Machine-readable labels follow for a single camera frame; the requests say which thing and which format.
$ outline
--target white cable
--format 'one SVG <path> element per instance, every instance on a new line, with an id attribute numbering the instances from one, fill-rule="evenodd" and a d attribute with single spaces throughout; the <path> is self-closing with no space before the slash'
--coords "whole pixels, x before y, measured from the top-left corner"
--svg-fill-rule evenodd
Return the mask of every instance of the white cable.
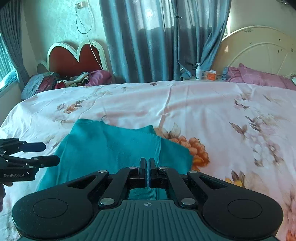
<path id="1" fill-rule="evenodd" d="M 95 57 L 97 63 L 98 63 L 99 66 L 101 67 L 101 70 L 103 70 L 103 67 L 102 67 L 101 64 L 99 63 L 98 59 L 96 58 L 96 55 L 95 55 L 94 51 L 92 50 L 92 47 L 91 47 L 91 41 L 89 40 L 89 36 L 88 36 L 88 33 L 91 31 L 92 26 L 93 26 L 94 16 L 93 16 L 93 14 L 92 14 L 92 12 L 91 12 L 91 10 L 90 10 L 90 8 L 89 8 L 89 0 L 87 0 L 87 4 L 88 4 L 89 12 L 90 12 L 91 17 L 92 17 L 91 28 L 89 29 L 89 31 L 86 31 L 86 28 L 85 28 L 84 24 L 81 22 L 81 19 L 80 19 L 79 15 L 77 14 L 77 9 L 76 9 L 76 26 L 77 26 L 77 30 L 78 30 L 79 33 L 81 33 L 81 34 L 86 34 L 87 39 L 88 39 L 88 41 L 89 41 L 89 47 L 91 48 L 91 51 L 92 51 L 92 53 L 93 53 L 93 55 L 94 55 L 94 57 Z M 77 17 L 78 17 L 78 19 L 79 19 L 81 25 L 84 27 L 85 33 L 82 33 L 82 32 L 79 31 L 79 29 L 78 29 L 78 25 L 77 25 Z"/>

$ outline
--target pink floral bedspread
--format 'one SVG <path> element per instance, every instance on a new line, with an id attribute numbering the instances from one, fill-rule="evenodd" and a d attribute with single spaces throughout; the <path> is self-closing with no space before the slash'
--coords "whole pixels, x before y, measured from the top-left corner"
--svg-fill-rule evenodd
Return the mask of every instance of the pink floral bedspread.
<path id="1" fill-rule="evenodd" d="M 190 150 L 192 168 L 275 199 L 284 211 L 277 237 L 296 239 L 296 92 L 243 83 L 161 82 L 75 87 L 42 92 L 21 102 L 0 128 L 0 138 L 44 142 L 53 154 L 79 118 L 156 133 Z M 0 240 L 19 235 L 12 206 L 36 190 L 35 181 L 6 187 Z"/>

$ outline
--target teal cloth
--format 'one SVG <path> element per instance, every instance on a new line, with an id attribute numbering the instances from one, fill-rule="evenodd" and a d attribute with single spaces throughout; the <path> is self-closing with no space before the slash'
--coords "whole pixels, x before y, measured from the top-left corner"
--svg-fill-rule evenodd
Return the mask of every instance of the teal cloth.
<path id="1" fill-rule="evenodd" d="M 138 167 L 142 157 L 154 158 L 156 166 L 172 167 L 180 174 L 186 174 L 192 164 L 187 148 L 157 136 L 153 126 L 130 130 L 86 119 L 74 124 L 56 155 L 60 164 L 46 170 L 39 190 L 101 169 L 112 174 L 124 167 Z M 137 188 L 131 190 L 129 199 L 166 199 L 166 194 L 162 189 Z"/>

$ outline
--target blue curtain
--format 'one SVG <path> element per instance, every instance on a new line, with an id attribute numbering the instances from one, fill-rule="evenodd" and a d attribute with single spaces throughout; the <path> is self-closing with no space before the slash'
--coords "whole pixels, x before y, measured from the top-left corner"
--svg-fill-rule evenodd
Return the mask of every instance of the blue curtain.
<path id="1" fill-rule="evenodd" d="M 0 41 L 7 49 L 23 90 L 29 75 L 22 60 L 21 6 L 21 0 L 11 0 L 0 10 Z"/>
<path id="2" fill-rule="evenodd" d="M 99 2 L 116 83 L 180 79 L 174 1 Z"/>
<path id="3" fill-rule="evenodd" d="M 5 51 L 5 47 L 0 41 L 0 81 L 13 69 L 9 56 Z"/>
<path id="4" fill-rule="evenodd" d="M 223 38 L 231 0 L 178 0 L 179 64 L 189 77 L 196 63 L 210 70 Z"/>

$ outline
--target metal pivot screw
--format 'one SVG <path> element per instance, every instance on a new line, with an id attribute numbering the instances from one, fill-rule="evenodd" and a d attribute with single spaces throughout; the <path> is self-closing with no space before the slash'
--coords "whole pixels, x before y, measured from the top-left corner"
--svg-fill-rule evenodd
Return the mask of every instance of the metal pivot screw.
<path id="1" fill-rule="evenodd" d="M 195 200 L 193 198 L 183 198 L 181 200 L 181 202 L 184 204 L 184 205 L 193 205 L 195 204 Z"/>
<path id="2" fill-rule="evenodd" d="M 113 198 L 109 198 L 109 197 L 106 197 L 106 198 L 103 198 L 101 201 L 100 201 L 101 204 L 103 205 L 111 205 L 113 203 L 115 203 L 114 199 Z"/>

